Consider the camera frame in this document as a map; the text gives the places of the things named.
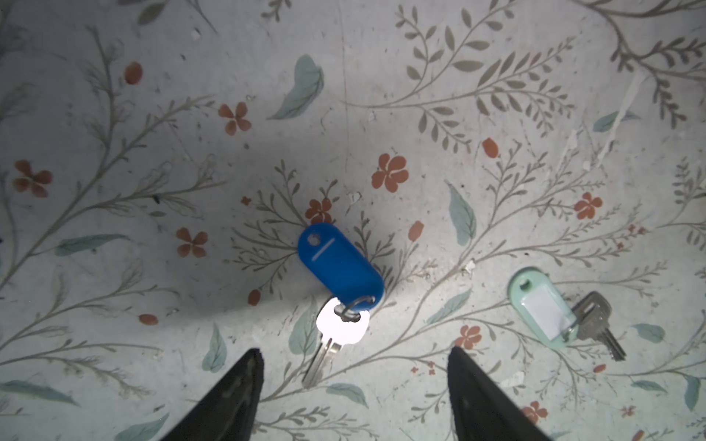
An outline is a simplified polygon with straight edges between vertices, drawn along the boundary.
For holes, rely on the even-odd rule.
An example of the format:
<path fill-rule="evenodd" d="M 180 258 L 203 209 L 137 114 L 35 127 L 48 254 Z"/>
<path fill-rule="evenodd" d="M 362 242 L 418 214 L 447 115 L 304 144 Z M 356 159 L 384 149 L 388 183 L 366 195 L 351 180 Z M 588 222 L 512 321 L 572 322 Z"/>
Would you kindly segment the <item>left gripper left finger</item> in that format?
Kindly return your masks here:
<path fill-rule="evenodd" d="M 198 404 L 164 436 L 165 441 L 248 441 L 264 384 L 264 358 L 251 348 Z"/>

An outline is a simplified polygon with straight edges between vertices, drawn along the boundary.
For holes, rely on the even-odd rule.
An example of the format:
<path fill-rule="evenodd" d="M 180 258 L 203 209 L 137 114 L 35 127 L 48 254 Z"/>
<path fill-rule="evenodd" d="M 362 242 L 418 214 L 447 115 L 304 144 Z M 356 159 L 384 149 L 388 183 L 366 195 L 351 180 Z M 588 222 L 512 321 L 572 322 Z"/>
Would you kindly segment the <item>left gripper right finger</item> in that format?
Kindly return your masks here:
<path fill-rule="evenodd" d="M 550 440 L 463 349 L 450 351 L 447 374 L 460 440 Z"/>

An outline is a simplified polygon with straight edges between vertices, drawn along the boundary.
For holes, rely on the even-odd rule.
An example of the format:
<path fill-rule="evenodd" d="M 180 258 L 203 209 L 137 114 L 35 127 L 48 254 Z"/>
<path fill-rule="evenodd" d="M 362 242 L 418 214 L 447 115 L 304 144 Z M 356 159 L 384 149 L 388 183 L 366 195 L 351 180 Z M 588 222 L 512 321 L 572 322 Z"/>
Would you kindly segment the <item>blue key tag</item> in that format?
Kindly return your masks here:
<path fill-rule="evenodd" d="M 297 250 L 303 264 L 351 312 L 370 311 L 384 298 L 382 276 L 336 226 L 309 226 Z"/>

